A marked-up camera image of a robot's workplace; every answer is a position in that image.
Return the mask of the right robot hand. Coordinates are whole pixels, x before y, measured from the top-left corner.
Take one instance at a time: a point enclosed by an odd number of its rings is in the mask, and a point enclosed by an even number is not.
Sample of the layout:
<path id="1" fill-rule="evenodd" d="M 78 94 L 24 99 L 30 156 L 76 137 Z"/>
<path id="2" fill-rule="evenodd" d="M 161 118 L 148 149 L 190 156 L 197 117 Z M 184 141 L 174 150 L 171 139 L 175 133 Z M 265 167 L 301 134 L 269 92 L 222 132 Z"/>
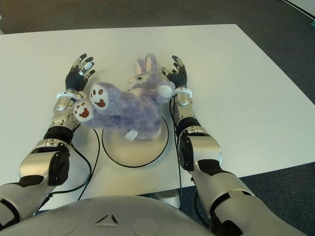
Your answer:
<path id="1" fill-rule="evenodd" d="M 178 87 L 187 87 L 187 72 L 186 67 L 183 63 L 183 61 L 176 55 L 172 55 L 172 59 L 174 60 L 174 67 L 176 69 L 173 69 L 171 72 L 167 70 L 165 67 L 161 68 L 162 74 L 171 81 L 175 88 Z"/>

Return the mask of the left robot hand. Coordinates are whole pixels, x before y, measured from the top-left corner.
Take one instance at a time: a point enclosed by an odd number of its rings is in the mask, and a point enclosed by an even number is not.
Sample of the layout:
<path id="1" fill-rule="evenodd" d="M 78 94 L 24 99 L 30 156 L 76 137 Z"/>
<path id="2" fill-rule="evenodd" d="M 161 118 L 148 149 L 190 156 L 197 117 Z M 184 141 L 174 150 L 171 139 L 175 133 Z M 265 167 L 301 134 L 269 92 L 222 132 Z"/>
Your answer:
<path id="1" fill-rule="evenodd" d="M 94 58 L 87 57 L 86 53 L 79 56 L 74 61 L 69 73 L 66 76 L 66 90 L 73 90 L 76 92 L 83 91 L 89 78 L 95 73 L 95 70 L 92 69 L 94 64 Z"/>

